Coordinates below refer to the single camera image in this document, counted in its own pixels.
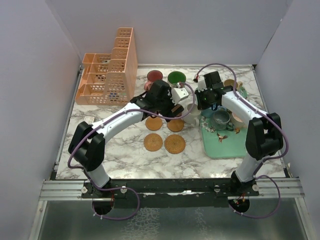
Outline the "green mug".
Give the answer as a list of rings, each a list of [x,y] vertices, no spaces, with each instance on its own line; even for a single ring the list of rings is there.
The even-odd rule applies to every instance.
[[[168,74],[167,82],[172,88],[175,88],[178,83],[186,82],[186,75],[181,71],[173,71]]]

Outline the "woven rattan coaster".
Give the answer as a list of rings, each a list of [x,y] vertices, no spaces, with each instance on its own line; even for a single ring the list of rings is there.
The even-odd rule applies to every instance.
[[[155,152],[162,148],[163,139],[157,133],[150,133],[144,138],[143,145],[146,150],[150,152]]]
[[[186,141],[178,134],[171,134],[165,139],[164,147],[171,154],[179,154],[185,149]]]

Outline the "light wooden coaster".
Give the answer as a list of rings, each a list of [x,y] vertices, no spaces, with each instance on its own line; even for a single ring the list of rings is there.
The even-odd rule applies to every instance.
[[[156,118],[148,117],[147,120],[145,121],[145,126],[150,131],[157,131],[162,127],[162,125],[163,125],[162,119],[159,117],[156,117]]]
[[[184,128],[185,122],[182,119],[174,119],[167,123],[167,127],[172,132],[180,132]]]

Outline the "white cream mug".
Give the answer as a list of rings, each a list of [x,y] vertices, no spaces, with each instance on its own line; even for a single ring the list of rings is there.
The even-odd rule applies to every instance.
[[[193,127],[197,127],[200,125],[200,116],[201,111],[198,109],[196,104],[188,104],[186,109],[184,110],[183,114],[190,112],[187,116],[183,117],[185,123],[192,125]]]

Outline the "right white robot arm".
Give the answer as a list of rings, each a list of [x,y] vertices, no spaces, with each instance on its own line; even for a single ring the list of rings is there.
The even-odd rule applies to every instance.
[[[213,105],[223,106],[235,113],[247,126],[245,140],[246,156],[231,174],[230,191],[240,196],[253,184],[257,171],[267,160],[283,148],[285,134],[282,132],[281,118],[277,113],[267,113],[256,108],[237,91],[237,87],[224,86],[217,71],[203,76],[196,75],[197,105],[206,110]]]

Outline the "peach mesh file organizer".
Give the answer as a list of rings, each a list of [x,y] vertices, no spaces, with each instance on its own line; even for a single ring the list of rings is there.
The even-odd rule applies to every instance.
[[[118,28],[111,53],[86,53],[82,65],[78,105],[126,105],[134,97],[138,71],[134,29]]]

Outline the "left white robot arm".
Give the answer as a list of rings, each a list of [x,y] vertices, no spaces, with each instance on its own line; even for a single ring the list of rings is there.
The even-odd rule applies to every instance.
[[[103,167],[106,143],[147,117],[161,117],[168,122],[176,118],[183,111],[178,103],[189,96],[184,86],[179,82],[177,87],[172,88],[167,82],[156,80],[148,91],[133,97],[111,116],[92,124],[85,121],[78,124],[68,152],[94,183],[93,191],[97,196],[106,197],[111,190],[108,183],[111,178]]]

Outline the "light wooden front coaster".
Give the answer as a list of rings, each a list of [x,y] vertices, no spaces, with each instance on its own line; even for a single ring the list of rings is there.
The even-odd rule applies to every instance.
[[[180,132],[184,128],[185,122],[182,119],[174,119],[167,123],[167,127],[172,132]]]

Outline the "mint green tray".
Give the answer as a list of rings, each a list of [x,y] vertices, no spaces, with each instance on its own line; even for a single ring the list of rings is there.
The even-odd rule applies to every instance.
[[[214,111],[227,111],[231,117],[231,111],[219,105]],[[235,128],[229,121],[225,130],[217,131],[212,127],[211,118],[200,115],[200,131],[206,155],[213,159],[241,158],[246,155],[247,126]]]

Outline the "red pink mug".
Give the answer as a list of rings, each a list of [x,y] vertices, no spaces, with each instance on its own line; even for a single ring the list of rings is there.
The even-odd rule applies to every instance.
[[[151,70],[147,74],[147,82],[144,84],[144,90],[149,91],[153,83],[157,80],[163,79],[163,73],[159,70]]]

